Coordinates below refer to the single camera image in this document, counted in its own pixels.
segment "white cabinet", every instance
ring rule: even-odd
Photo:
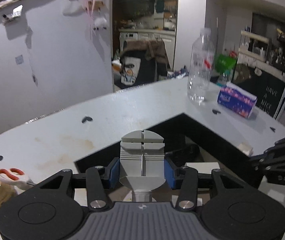
[[[138,33],[139,40],[153,40],[155,35],[153,33]]]
[[[119,35],[120,52],[123,51],[124,42],[126,40],[139,40],[139,35],[138,35],[138,33],[123,33],[123,32],[121,32]]]
[[[159,38],[161,38],[165,43],[165,49],[166,49],[170,68],[174,69],[175,37],[164,35],[164,34],[159,34]]]

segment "tissue box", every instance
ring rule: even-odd
[[[225,87],[220,89],[217,102],[248,118],[256,105],[257,97],[228,82]]]

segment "shelf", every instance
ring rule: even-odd
[[[254,33],[241,31],[241,35],[249,37],[249,38],[254,39],[254,40],[261,41],[261,42],[266,43],[266,44],[269,44],[269,39],[268,38],[265,38],[263,36],[260,36],[260,35],[254,34]]]
[[[175,31],[166,31],[166,30],[155,30],[155,29],[119,29],[121,33],[154,33],[154,34],[163,34],[168,36],[176,36]]]
[[[266,59],[265,59],[265,58],[261,57],[260,55],[258,55],[258,54],[256,54],[256,53],[253,53],[253,52],[250,52],[250,51],[248,51],[248,50],[245,50],[245,49],[243,49],[243,48],[239,48],[239,49],[238,49],[238,52],[240,52],[240,53],[242,53],[242,54],[245,54],[245,55],[247,55],[247,56],[253,57],[253,58],[255,58],[255,59],[258,59],[258,60],[260,60],[260,61],[262,61],[262,62],[266,62]]]
[[[244,53],[240,53],[238,60],[237,60],[237,64],[248,64],[248,67],[251,68],[259,68],[267,73],[269,73],[270,75],[273,75],[274,77],[278,78],[279,80],[283,81],[285,83],[285,73],[282,73],[281,70],[275,68],[274,66],[270,66],[269,64],[262,62],[260,60],[255,60],[255,61],[248,61],[248,55],[245,55]]]

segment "kitchen counter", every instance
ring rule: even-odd
[[[163,34],[168,36],[176,36],[175,31],[165,31],[165,30],[155,30],[155,29],[119,29],[123,33],[154,33],[154,34]]]
[[[218,105],[219,87],[212,83],[208,101],[201,106],[191,103],[186,88],[187,78],[160,81],[95,98],[11,129],[0,135],[0,168],[22,169],[35,183],[65,168],[77,173],[74,161],[118,142],[131,131],[147,129],[182,113],[232,146],[246,142],[253,147],[253,155],[262,154],[285,137],[285,127],[259,109],[246,120]],[[221,114],[213,114],[212,109]],[[82,123],[84,116],[90,116],[92,122]],[[279,198],[276,191],[284,192],[285,186],[262,182],[260,188]],[[76,191],[75,200],[87,205],[84,189]]]

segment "black sign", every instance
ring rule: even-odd
[[[250,78],[236,85],[257,96],[256,106],[273,117],[285,89],[285,82],[265,71],[261,71],[258,76],[253,68],[249,67],[249,70]]]

